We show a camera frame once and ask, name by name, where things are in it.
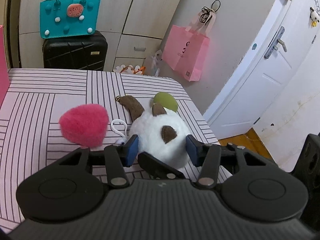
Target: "green egg-shaped object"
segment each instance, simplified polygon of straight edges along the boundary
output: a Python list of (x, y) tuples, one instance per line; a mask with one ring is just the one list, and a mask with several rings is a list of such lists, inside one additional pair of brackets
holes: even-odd
[(154, 103), (160, 103), (163, 107), (174, 112), (178, 110), (178, 103), (172, 95), (167, 92), (159, 92), (153, 98)]

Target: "pink bag handle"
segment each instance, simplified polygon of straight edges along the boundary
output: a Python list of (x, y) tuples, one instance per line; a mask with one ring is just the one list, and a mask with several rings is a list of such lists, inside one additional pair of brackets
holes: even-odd
[(213, 9), (210, 9), (210, 14), (207, 18), (207, 20), (205, 21), (205, 23), (201, 26), (201, 28), (199, 28), (197, 30), (197, 25), (199, 23), (199, 17), (202, 15), (202, 11), (199, 12), (195, 17), (193, 17), (193, 19), (191, 20), (191, 22), (189, 23), (189, 25), (186, 27), (186, 31), (190, 31), (192, 30), (196, 30), (198, 33), (202, 30), (202, 28), (207, 24), (207, 22), (209, 22), (207, 29), (205, 30), (204, 34), (206, 36), (208, 36), (209, 32), (211, 31), (214, 22), (216, 21), (216, 13)]

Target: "white plush toy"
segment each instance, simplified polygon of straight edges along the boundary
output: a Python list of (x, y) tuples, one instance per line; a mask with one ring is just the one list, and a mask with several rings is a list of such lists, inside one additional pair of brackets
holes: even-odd
[(132, 96), (118, 97), (117, 101), (132, 116), (129, 137), (138, 135), (139, 153), (147, 152), (176, 169), (188, 163), (186, 136), (190, 131), (177, 113), (159, 103), (145, 110)]
[(317, 23), (320, 22), (320, 16), (312, 7), (310, 7), (310, 10), (311, 10), (310, 18), (312, 20), (312, 27), (316, 27)]

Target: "brown plush tail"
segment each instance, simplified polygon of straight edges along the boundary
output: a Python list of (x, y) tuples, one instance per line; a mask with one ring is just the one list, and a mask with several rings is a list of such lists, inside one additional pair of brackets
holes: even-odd
[(116, 97), (116, 100), (130, 112), (132, 121), (140, 117), (144, 111), (143, 106), (133, 96)]

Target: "black cable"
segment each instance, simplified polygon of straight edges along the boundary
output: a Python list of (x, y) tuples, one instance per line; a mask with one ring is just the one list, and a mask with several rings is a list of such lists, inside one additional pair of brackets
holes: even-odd
[[(211, 5), (211, 9), (213, 9), (212, 7), (213, 7), (213, 5), (214, 5), (215, 2), (219, 2), (219, 7), (218, 7), (218, 9), (213, 10), (213, 11), (216, 13), (216, 12), (220, 9), (221, 2), (220, 2), (220, 0), (215, 0), (215, 1), (212, 3), (212, 5)], [(204, 6), (201, 10), (202, 10), (203, 14), (200, 16), (199, 21), (200, 21), (201, 23), (205, 23), (205, 22), (207, 21), (209, 15), (210, 15), (211, 10), (210, 10), (207, 6)]]

